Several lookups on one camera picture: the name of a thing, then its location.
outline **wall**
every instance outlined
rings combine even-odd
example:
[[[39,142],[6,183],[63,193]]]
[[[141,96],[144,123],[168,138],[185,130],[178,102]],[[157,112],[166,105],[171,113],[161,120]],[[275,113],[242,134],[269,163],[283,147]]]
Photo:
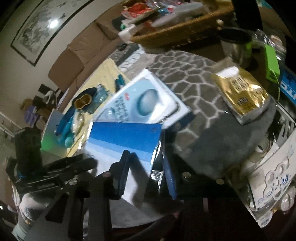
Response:
[[[38,95],[43,83],[50,88],[56,85],[47,77],[61,52],[88,24],[120,0],[94,0],[77,13],[48,45],[34,67],[15,52],[10,44],[18,29],[41,0],[26,0],[14,12],[0,33],[0,111],[15,122],[22,116],[19,104],[26,98]]]

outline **brown sofa cushion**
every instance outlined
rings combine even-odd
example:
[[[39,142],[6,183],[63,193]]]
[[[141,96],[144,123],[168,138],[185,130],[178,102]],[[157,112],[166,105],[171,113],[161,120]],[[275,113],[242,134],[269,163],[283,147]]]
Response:
[[[119,31],[116,30],[112,25],[112,20],[121,16],[123,7],[120,3],[114,5],[106,12],[101,14],[95,21],[99,27],[104,31],[109,39],[113,40],[118,37]]]
[[[68,44],[68,48],[86,65],[108,43],[110,43],[108,37],[95,22],[92,22]]]
[[[117,38],[111,41],[107,46],[104,47],[98,55],[96,55],[91,61],[85,65],[84,70],[76,77],[75,81],[76,86],[79,88],[86,81],[86,79],[95,71],[95,69],[102,63],[104,60],[116,50],[118,45],[123,44],[120,38]]]
[[[58,111],[59,112],[63,112],[64,109],[67,107],[68,103],[72,100],[73,96],[75,95],[75,93],[78,91],[79,88],[76,87],[76,83],[73,82],[70,87],[69,90],[65,96],[65,98],[63,99],[61,105],[59,106]]]
[[[51,67],[48,77],[65,92],[83,69],[84,65],[77,55],[65,49]]]
[[[95,71],[95,69],[114,51],[118,45],[123,44],[120,38],[111,41],[105,46],[98,55],[89,61],[84,70],[76,77],[75,81],[70,86],[67,95],[59,107],[59,111],[63,112],[70,100],[73,98],[77,90],[83,85],[87,78]]]

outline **gray rug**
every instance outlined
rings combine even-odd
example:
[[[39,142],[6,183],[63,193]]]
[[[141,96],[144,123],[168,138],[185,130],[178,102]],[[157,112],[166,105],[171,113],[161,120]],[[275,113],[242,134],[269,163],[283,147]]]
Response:
[[[259,118],[241,126],[210,78],[213,63],[195,54],[171,50],[157,55],[147,68],[195,115],[184,129],[176,129],[174,140],[166,146],[168,158],[177,153],[196,173],[216,179],[254,151],[272,123],[276,106],[272,99]]]

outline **yellow placemat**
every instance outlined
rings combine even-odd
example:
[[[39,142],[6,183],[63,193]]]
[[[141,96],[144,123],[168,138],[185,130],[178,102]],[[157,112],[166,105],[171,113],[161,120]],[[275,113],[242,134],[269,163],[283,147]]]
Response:
[[[111,59],[106,59],[85,81],[84,85],[77,91],[72,100],[78,96],[82,91],[97,87],[99,84],[105,86],[106,90],[110,92],[108,98],[100,105],[100,107],[95,111],[94,114],[90,115],[89,113],[84,113],[84,126],[81,131],[74,139],[74,144],[71,148],[68,148],[67,156],[73,156],[74,153],[78,150],[79,145],[86,141],[86,134],[89,127],[89,124],[92,120],[93,115],[99,112],[99,110],[107,103],[107,101],[112,97],[112,94],[115,93],[115,80],[118,78],[118,75],[121,74],[126,83],[130,80],[118,69],[116,64]],[[72,104],[72,100],[69,102],[67,107],[64,110],[64,114],[69,110]]]

